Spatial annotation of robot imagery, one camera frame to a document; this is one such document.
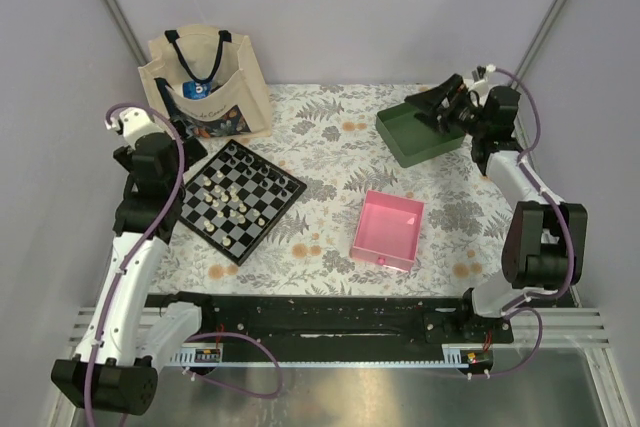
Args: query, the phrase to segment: pink box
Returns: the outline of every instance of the pink box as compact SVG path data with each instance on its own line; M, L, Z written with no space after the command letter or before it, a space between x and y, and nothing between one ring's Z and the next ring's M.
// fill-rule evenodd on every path
M416 261L424 202L369 190L349 255L409 272Z

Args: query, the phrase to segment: green box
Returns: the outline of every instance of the green box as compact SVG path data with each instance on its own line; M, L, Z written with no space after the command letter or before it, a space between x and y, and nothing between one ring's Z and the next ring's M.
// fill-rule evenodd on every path
M381 110L376 116L376 129L402 167L411 167L462 145L464 132L457 127L448 134L434 132L415 118L420 110L400 104Z

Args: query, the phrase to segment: metal frame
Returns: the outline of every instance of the metal frame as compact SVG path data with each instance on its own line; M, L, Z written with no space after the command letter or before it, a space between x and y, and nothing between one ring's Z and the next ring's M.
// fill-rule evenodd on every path
M69 347L66 355L71 356L74 346L78 344L91 322L94 308L81 309L69 339ZM620 381L618 370L613 359L609 339L604 328L603 319L597 309L586 308L541 308L540 312L544 325L544 337L541 348L544 349L581 349L589 366L591 376L596 386L598 399L610 427L637 427L636 420L631 409L629 399ZM144 336L151 326L161 318L159 309L145 308L142 313L139 326L139 336ZM536 320L530 316L516 316L512 320L512 328L515 342L513 344L494 344L493 348L520 349L529 348L537 335ZM200 346L215 347L213 343L202 343ZM188 352L193 344L183 345L183 350ZM460 350L474 350L482 348L481 345L443 345L446 359L455 364L460 360ZM335 367L335 365L306 365L307 368ZM411 365L411 364L380 364L380 365L354 365L358 367L375 368L442 368L444 365ZM75 413L75 407L67 398L58 392L56 407L50 416L50 427L70 427Z
M131 29L131 26L129 25L129 21L127 20L127 18L124 15L124 12L120 8L118 1L117 0L103 0L103 1L105 3L105 7L111 14L111 17L113 18L114 22L118 26L118 30L120 30L120 33L122 34L124 41L129 46L129 50L131 51L131 55L133 55L133 58L136 60L138 65L146 64L147 58L144 54L144 51L142 50L142 47L140 47L140 44L138 43L138 39L133 33L133 29Z
M551 5L549 6L547 13L543 17L542 22L540 22L540 25L538 26L538 30L533 36L531 43L527 47L527 50L525 51L524 56L520 60L520 63L518 64L518 67L514 72L518 78L524 79L524 77L529 72L531 65L533 64L535 59L538 57L538 54L540 53L542 46L546 42L549 36L549 33L551 32L551 29L556 24L558 17L564 10L564 7L567 4L567 1L568 0L553 0L553 2L551 2ZM520 116L516 118L516 136L520 141L520 143L525 147L531 145L529 141L529 137L527 136L527 132L524 129L524 125L522 124L522 120ZM531 163L535 168L535 154L534 155L529 154L529 156L531 157Z
M273 367L271 362L194 362L194 356L196 350L199 349L220 349L223 351L224 345L217 346L215 342L201 342L193 343L188 346L182 346L182 348L176 352L166 364L166 367L241 367L241 368L267 368ZM302 369L464 369L468 367L468 364L462 362L462 349L449 347L448 345L442 346L442 354L444 360L442 361L419 361L419 362L349 362L349 363L336 363L336 362L278 362L283 369L287 368L302 368Z

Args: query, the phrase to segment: gray wall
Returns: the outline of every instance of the gray wall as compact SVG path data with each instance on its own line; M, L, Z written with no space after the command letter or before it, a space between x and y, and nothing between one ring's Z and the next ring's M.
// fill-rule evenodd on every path
M0 423L36 426L105 273L124 175L103 112L144 94L101 0L0 0L0 52Z
M552 0L118 0L143 47L211 23L251 36L268 82L439 82L515 69Z
M551 188L568 201L584 203L589 211L579 288L586 301L605 315L636 415L640 414L638 26L640 0L570 0L526 79L542 116L538 170Z

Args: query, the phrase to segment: tote bag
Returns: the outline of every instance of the tote bag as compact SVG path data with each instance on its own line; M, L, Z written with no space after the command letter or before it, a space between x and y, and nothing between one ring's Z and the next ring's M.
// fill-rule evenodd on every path
M149 50L138 71L151 107L201 137L271 135L269 91L248 36L187 25Z

